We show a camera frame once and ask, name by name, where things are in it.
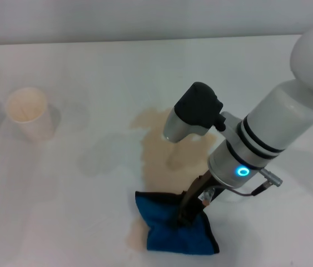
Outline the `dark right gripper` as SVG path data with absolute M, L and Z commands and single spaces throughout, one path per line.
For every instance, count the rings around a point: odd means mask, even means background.
M 202 176 L 197 178 L 188 190 L 185 192 L 177 215 L 177 222 L 182 226 L 190 226 L 195 220 L 196 216 L 203 211 L 204 206 L 202 201 L 198 198 L 206 189 L 213 187 L 215 193 L 212 201 L 223 192 L 223 188 L 220 188 L 222 184 L 215 179 L 212 174 L 207 171 Z

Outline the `white paper cup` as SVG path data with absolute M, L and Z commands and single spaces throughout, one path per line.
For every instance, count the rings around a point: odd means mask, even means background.
M 6 101 L 6 114 L 32 141 L 48 140 L 54 135 L 47 97 L 38 88 L 12 92 Z

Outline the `blue rag with black trim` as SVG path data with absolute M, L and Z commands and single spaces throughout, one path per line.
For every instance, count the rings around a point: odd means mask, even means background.
M 186 193 L 135 192 L 141 218 L 149 227 L 146 248 L 186 255 L 214 255 L 220 252 L 204 212 L 191 225 L 177 222 L 179 205 Z

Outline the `large brown water stain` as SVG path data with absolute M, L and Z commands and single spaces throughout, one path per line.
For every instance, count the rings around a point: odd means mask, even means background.
M 147 108 L 130 124 L 130 128 L 147 130 L 141 141 L 146 191 L 186 191 L 195 178 L 206 172 L 208 155 L 216 143 L 217 137 L 211 133 L 191 134 L 175 144 L 167 141 L 162 133 L 170 111 Z

